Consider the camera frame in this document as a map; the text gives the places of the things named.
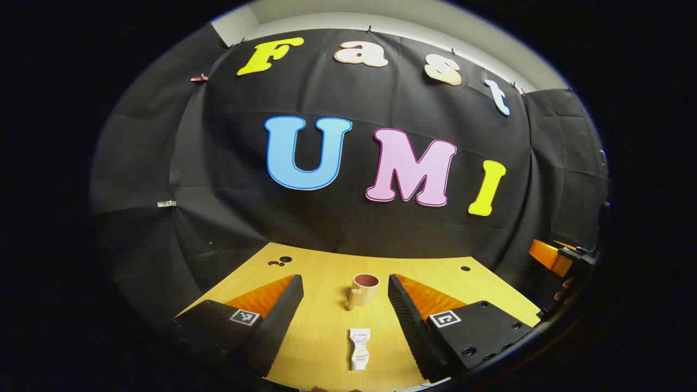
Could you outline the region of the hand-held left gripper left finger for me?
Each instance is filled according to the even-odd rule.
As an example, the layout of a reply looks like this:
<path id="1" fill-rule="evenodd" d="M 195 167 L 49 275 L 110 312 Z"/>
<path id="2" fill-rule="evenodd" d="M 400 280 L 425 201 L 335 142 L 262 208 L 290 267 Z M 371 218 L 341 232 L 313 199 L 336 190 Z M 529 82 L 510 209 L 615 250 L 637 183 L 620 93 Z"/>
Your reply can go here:
<path id="1" fill-rule="evenodd" d="M 291 274 L 226 303 L 203 300 L 173 321 L 181 342 L 207 362 L 266 377 L 303 296 L 302 276 Z"/>

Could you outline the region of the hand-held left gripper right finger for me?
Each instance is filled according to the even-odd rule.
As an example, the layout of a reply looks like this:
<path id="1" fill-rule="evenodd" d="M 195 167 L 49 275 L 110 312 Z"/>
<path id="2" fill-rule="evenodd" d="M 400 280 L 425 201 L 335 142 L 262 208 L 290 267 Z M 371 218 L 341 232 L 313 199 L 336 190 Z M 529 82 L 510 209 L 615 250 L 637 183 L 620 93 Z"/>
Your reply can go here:
<path id="1" fill-rule="evenodd" d="M 533 330 L 491 301 L 465 304 L 399 274 L 390 275 L 388 298 L 421 376 L 431 382 L 490 362 Z"/>

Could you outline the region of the beige cup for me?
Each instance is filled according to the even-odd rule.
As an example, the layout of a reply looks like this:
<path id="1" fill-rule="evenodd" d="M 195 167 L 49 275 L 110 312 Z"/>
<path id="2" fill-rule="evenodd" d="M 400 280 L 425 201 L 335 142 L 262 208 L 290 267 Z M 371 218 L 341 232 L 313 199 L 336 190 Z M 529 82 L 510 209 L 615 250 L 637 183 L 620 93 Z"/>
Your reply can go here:
<path id="1" fill-rule="evenodd" d="M 359 273 L 354 275 L 348 292 L 348 310 L 370 305 L 379 287 L 380 279 L 373 274 Z"/>

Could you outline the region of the white toothpaste tube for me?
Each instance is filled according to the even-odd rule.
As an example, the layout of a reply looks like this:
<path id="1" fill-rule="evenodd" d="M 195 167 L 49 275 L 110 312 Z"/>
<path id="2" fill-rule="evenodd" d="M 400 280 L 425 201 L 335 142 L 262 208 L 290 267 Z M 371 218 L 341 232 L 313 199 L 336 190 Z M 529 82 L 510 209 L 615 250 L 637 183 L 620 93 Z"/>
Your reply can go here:
<path id="1" fill-rule="evenodd" d="M 351 328 L 349 340 L 353 345 L 351 353 L 351 371 L 364 371 L 369 362 L 368 342 L 371 338 L 371 328 Z"/>

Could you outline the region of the wooden desktop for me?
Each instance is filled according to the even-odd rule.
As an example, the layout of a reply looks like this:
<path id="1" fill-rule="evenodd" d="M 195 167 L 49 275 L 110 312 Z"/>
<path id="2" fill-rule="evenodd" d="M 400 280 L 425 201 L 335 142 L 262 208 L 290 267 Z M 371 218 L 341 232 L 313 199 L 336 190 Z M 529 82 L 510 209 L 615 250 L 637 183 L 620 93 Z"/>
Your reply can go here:
<path id="1" fill-rule="evenodd" d="M 370 305 L 348 310 L 351 283 L 359 273 L 377 276 L 380 287 Z M 465 304 L 491 301 L 532 328 L 540 320 L 537 306 L 470 256 L 376 258 L 276 243 L 263 247 L 182 313 L 206 299 L 226 303 L 291 274 L 303 278 L 303 300 L 263 378 L 294 389 L 393 392 L 431 382 L 421 376 L 388 298 L 391 274 L 416 280 Z M 364 371 L 351 371 L 351 328 L 371 328 Z"/>

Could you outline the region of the black backdrop cloth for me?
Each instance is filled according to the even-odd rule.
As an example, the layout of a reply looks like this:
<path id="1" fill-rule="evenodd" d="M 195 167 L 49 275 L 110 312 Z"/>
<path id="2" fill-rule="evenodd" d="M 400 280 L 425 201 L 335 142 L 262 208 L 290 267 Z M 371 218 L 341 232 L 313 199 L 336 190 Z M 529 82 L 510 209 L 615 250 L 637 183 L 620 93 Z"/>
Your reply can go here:
<path id="1" fill-rule="evenodd" d="M 429 54 L 450 58 L 353 29 L 224 48 L 212 26 L 165 52 L 115 105 L 90 177 L 98 244 L 125 298 L 166 329 L 274 242 L 473 256 L 550 308 L 558 283 L 528 249 L 596 247 L 608 193 L 596 126 L 569 89 L 521 95 L 461 57 L 463 84 L 448 86 L 426 75 Z"/>

